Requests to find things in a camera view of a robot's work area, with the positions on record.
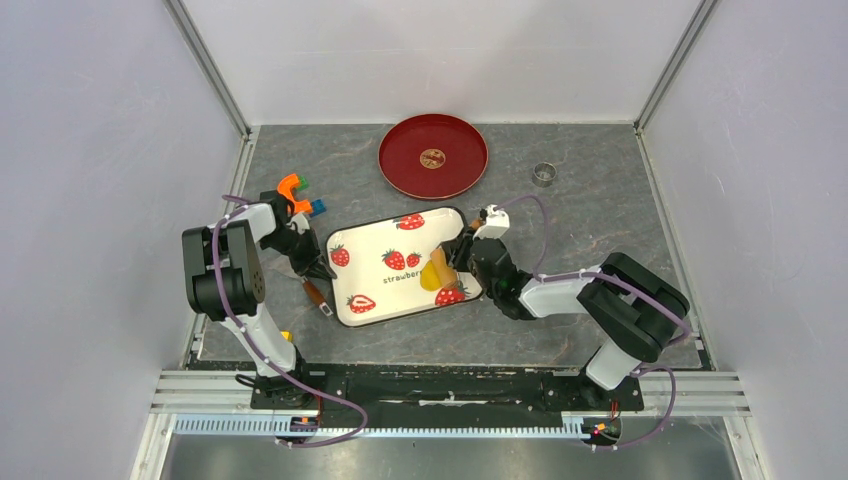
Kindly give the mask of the yellow dough ball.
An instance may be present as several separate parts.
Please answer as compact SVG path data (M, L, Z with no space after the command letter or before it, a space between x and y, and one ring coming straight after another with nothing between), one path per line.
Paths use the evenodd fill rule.
M432 261L428 261L419 272L419 283L423 290L434 292L443 288L437 268Z

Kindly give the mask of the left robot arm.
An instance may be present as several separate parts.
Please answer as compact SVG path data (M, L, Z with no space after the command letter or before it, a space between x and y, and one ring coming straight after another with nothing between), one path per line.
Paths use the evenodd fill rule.
M294 202L284 195L265 191L215 224L183 231L181 246L192 310L236 336L259 375L280 376L275 393L287 406L307 405L314 383L296 371L300 353L265 306L267 288L259 258L261 250L271 249L289 261L298 278L334 279L307 216L296 213Z

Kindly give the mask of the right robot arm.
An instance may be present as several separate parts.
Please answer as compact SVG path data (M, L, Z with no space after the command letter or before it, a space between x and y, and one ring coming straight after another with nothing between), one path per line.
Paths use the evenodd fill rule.
M441 243L430 261L444 286L458 284L462 273L472 275L513 320L590 316L607 336L577 382L580 400L591 408L606 406L626 377L692 332L686 297L622 252L587 269L533 275L516 266L501 240L463 237Z

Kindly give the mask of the wooden dough roller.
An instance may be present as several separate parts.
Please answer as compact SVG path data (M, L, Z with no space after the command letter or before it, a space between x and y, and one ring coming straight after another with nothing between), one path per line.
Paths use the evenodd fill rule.
M474 231L470 227L470 225L465 226L459 235L454 239L473 239ZM430 253L430 261L433 262L433 265L437 268L440 279L442 280L443 287L453 287L459 282L459 274L460 273L470 273L470 272L457 272L446 265L445 256L443 251L441 250L441 243L438 247L436 247Z

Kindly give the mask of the white strawberry tray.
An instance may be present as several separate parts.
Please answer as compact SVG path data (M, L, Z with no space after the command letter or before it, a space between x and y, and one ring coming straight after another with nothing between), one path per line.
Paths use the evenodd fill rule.
M337 275L332 291L339 321L362 327L479 298L482 288L468 273L434 292L419 283L430 253L465 226L460 210L439 207L330 234L326 248Z

